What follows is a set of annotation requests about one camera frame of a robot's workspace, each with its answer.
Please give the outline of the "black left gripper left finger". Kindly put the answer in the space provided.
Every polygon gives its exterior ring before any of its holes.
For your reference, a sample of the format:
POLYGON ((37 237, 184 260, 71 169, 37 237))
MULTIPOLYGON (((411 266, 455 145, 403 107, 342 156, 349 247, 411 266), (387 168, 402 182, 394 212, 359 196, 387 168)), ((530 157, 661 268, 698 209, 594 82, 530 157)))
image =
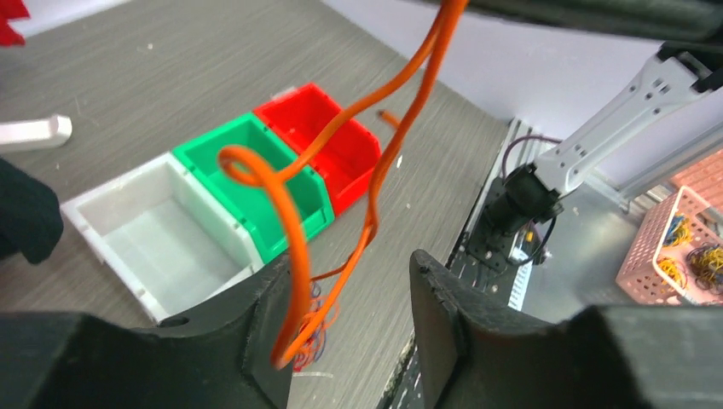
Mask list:
POLYGON ((77 312, 1 317, 4 408, 283 408, 290 367, 271 350, 289 258, 151 328, 77 312))

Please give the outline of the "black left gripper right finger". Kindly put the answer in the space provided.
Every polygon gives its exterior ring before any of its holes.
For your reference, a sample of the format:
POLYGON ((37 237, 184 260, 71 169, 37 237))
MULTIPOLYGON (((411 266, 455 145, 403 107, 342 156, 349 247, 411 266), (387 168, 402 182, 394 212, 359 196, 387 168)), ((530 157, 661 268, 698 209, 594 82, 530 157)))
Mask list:
POLYGON ((722 310, 605 305, 549 324, 416 250, 409 260, 428 408, 719 408, 722 310))

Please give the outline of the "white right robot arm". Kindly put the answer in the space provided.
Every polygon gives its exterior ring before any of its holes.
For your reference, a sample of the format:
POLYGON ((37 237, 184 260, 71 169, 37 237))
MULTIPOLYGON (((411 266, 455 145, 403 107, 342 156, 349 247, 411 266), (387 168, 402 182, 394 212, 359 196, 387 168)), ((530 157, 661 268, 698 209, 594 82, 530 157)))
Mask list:
POLYGON ((466 242, 466 254, 503 272, 532 262, 511 258, 514 236, 531 222, 555 223, 562 198, 604 158, 664 116, 722 86, 722 53, 665 43, 626 87, 576 132, 531 163, 496 177, 466 242))

